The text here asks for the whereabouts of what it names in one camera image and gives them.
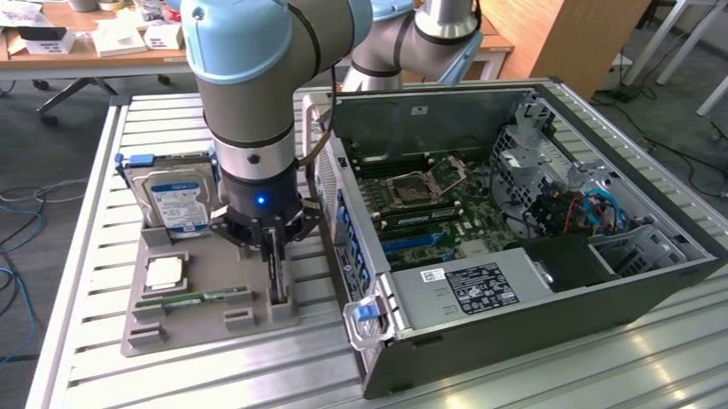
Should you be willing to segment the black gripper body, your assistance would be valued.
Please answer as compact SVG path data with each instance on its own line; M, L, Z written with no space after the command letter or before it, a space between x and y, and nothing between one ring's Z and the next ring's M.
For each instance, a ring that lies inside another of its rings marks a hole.
M263 180L243 180L220 171L226 199L222 215L225 230L233 240L259 246L268 228L276 242L284 245L295 235L287 224L295 219L303 203L296 188L296 168L289 165L276 176Z

